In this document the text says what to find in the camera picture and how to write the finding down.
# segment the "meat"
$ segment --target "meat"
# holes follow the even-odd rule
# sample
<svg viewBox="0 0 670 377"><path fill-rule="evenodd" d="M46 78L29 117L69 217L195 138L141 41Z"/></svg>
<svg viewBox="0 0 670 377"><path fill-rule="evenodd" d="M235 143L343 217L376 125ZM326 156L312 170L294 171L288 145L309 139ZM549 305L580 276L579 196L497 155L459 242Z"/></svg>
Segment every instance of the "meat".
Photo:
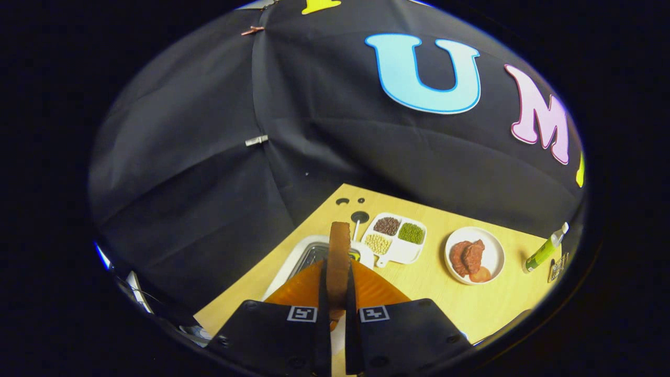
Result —
<svg viewBox="0 0 670 377"><path fill-rule="evenodd" d="M479 272L482 265L482 253L484 252L484 243L481 239L468 246L463 253L463 264L471 274Z"/></svg>
<svg viewBox="0 0 670 377"><path fill-rule="evenodd" d="M470 241L459 242L452 247L452 252L449 254L449 260L452 261L452 266L454 267L456 274L459 274L462 278L468 274L468 269L465 267L465 264L463 264L462 256L465 248L470 245L472 245L472 242Z"/></svg>
<svg viewBox="0 0 670 377"><path fill-rule="evenodd" d="M346 308L350 249L349 223L333 222L330 226L330 246L326 265L326 292L331 319L339 319Z"/></svg>

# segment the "round white plate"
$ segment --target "round white plate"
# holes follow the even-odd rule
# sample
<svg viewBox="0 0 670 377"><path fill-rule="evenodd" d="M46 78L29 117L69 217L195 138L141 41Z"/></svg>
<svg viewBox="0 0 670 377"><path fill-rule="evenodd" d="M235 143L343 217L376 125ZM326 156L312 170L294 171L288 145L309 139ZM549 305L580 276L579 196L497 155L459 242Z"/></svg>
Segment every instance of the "round white plate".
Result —
<svg viewBox="0 0 670 377"><path fill-rule="evenodd" d="M449 259L449 253L452 251L452 247L462 241L476 242L478 239L481 239L484 243L484 253L482 254L482 266L488 268L491 272L492 282L500 273L503 271L503 266L505 266L505 251L503 250L503 245L500 244L500 241L491 233L483 230L482 228L477 227L465 227L455 230L447 239L447 243L444 246L444 261L447 264L447 269L451 272L452 276L464 283L471 285L486 284L487 282L473 282L470 280L470 275L465 275L462 278L454 270L452 261Z"/></svg>

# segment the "white plate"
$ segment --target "white plate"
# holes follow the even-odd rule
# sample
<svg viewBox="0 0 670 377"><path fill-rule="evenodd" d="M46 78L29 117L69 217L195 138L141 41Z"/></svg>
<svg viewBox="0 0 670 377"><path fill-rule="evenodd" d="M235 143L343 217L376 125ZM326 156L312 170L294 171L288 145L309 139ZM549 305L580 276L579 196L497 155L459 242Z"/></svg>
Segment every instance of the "white plate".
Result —
<svg viewBox="0 0 670 377"><path fill-rule="evenodd" d="M398 227L398 230L395 232L395 235L388 235L386 233L375 231L375 225L380 219L383 219L384 217L392 217L400 221L400 226ZM403 227L403 224L405 223L414 224L423 230L423 241L421 241L420 244L415 244L409 241L405 241L404 239L398 238L398 234L400 234L400 229ZM365 238L370 234L378 234L391 241L391 245L389 246L389 250L386 251L386 254L383 255L375 254L377 256L377 262L375 263L375 266L379 268L383 268L384 266L386 266L386 263L389 260L402 264L410 264L416 262L417 259L419 259L419 256L421 255L421 251L423 250L425 240L426 238L428 238L428 232L423 223L420 223L416 220L412 220L408 217L394 215L388 212L382 212L375 217L373 222L368 226L368 229L365 231L365 234L363 234L363 237L360 239L360 242L365 244Z"/></svg>
<svg viewBox="0 0 670 377"><path fill-rule="evenodd" d="M449 272L452 273L454 278L462 283L478 285L486 284L488 282L473 282L470 280L470 275L465 275L462 278L454 270L451 259L449 259L449 254L452 251L452 247L462 241L476 242L478 239L482 240L484 243L484 253L482 254L482 267L486 267L491 272L492 282L500 273L503 271L505 266L505 251L503 250L503 245L500 244L500 241L491 233L477 227L465 227L455 230L447 239L447 243L444 246L444 261L447 264Z"/></svg>

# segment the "white divided tray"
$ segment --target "white divided tray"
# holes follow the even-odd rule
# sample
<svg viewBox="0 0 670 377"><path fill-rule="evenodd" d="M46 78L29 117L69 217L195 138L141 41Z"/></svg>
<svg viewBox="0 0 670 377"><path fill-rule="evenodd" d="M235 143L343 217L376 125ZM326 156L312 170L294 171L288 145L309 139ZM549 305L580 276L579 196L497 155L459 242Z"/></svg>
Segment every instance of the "white divided tray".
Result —
<svg viewBox="0 0 670 377"><path fill-rule="evenodd" d="M395 232L395 235L387 235L385 233L375 231L375 225L380 219L383 219L384 217L392 217L400 221L400 226L398 227L398 230ZM400 234L400 229L402 229L403 224L405 223L414 224L423 230L423 240L421 241L420 244L415 244L413 242L405 241L404 239L398 238L398 235ZM410 264L416 262L417 259L419 259L419 255L421 255L421 251L423 250L425 239L428 237L428 232L426 231L424 224L409 219L407 217L394 215L392 213L387 212L380 213L375 217L373 222L368 226L368 229L365 231L365 234L363 234L363 238L360 241L365 244L365 239L370 234L378 234L384 237L385 239L391 241L391 245L389 246L389 249L386 252L386 254L375 253L375 255L377 256L377 262L375 263L375 266L379 268L385 267L386 263L389 260L402 264Z"/></svg>

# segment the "glue bottle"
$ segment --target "glue bottle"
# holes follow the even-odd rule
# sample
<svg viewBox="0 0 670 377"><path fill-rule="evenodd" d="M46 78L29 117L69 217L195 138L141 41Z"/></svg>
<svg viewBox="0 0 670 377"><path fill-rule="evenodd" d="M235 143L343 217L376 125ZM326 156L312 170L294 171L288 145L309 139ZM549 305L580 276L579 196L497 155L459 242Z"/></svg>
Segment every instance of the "glue bottle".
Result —
<svg viewBox="0 0 670 377"><path fill-rule="evenodd" d="M561 229L553 232L551 237L533 254L530 258L526 259L526 262L523 264L523 272L529 273L536 269L542 262L544 262L553 252L558 248L563 241L563 236L567 233L567 230L570 227L567 226L567 223L563 223Z"/></svg>

